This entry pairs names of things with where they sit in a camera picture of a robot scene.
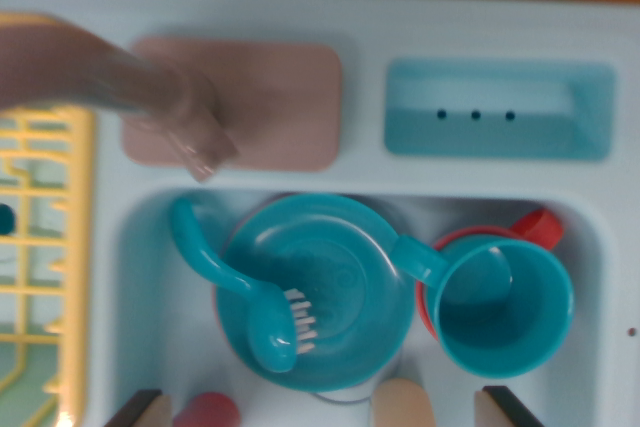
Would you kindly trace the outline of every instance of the yellow dish rack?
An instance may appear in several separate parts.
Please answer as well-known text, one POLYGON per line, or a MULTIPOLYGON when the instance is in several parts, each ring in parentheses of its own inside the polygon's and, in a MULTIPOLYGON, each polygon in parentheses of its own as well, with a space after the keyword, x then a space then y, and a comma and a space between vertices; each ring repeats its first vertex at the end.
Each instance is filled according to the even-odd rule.
POLYGON ((93 115, 74 106, 0 116, 0 202, 16 217, 0 236, 3 427, 80 425, 93 134, 93 115))

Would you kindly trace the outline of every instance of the toy sink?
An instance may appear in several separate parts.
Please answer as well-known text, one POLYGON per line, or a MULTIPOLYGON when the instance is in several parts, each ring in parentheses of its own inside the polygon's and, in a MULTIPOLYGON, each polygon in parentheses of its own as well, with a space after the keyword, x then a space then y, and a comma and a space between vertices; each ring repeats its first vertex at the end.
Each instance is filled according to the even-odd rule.
MULTIPOLYGON (((210 201, 205 228, 220 245, 263 201, 298 191, 355 195, 426 242, 553 209, 566 225, 556 253, 575 319, 551 361, 504 383, 548 426, 637 424, 640 9, 494 0, 0 0, 0 9, 57 15, 121 46, 166 32, 320 43, 343 68, 340 153, 320 173, 229 169, 197 186, 183 170, 131 162, 120 120, 98 116, 83 425, 102 426, 141 388, 163 389, 176 411, 200 392, 226 393, 249 427, 366 424, 366 402, 336 406, 251 373, 216 324, 210 284, 169 237, 168 205, 186 192, 210 201)), ((442 427, 471 427, 473 392, 495 383, 458 368, 418 316, 398 373, 425 387, 442 427)))

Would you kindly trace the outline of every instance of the red cup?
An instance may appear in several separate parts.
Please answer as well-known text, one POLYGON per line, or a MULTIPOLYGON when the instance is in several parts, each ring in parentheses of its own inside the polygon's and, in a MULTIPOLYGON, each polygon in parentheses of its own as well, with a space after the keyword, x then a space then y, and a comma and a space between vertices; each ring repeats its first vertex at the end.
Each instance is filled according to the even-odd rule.
MULTIPOLYGON (((533 244, 537 244, 540 247, 551 250, 553 249, 562 236, 564 235, 564 227, 560 220, 547 209, 538 209, 525 215, 509 229, 503 227, 496 227, 493 225, 477 225, 474 227, 467 227, 464 229, 456 230, 444 237, 438 239, 433 248, 441 250, 450 242, 457 240, 467 235, 500 235, 510 239, 526 240, 533 244)), ((427 306, 425 302, 426 292, 425 285, 422 282, 416 282, 416 304, 418 306, 418 313, 424 323, 427 330, 431 333, 434 339, 438 340, 436 330, 433 328, 427 306)))
POLYGON ((240 412, 229 397, 207 392, 200 394, 173 419, 173 427, 239 427, 240 412))

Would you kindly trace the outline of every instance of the brush handle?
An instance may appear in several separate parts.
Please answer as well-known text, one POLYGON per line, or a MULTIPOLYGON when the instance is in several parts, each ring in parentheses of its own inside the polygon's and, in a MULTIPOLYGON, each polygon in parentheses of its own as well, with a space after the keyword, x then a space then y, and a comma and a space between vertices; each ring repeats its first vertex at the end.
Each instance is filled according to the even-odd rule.
POLYGON ((246 300, 250 300, 261 289, 263 282, 232 269, 211 250, 189 200, 180 198, 173 203, 169 223, 178 251, 201 277, 246 300))

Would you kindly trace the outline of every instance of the cup handle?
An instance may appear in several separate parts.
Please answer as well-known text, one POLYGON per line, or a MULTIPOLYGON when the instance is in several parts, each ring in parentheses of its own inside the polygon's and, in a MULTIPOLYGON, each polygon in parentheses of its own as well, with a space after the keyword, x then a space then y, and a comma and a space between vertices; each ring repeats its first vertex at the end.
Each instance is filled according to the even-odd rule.
POLYGON ((437 250, 408 235, 398 237, 389 259, 396 268, 432 288, 438 287, 450 265, 437 250))
POLYGON ((525 215, 509 230, 524 240, 547 250, 553 249, 564 235, 564 227, 560 220, 553 212, 545 208, 534 210, 525 215))

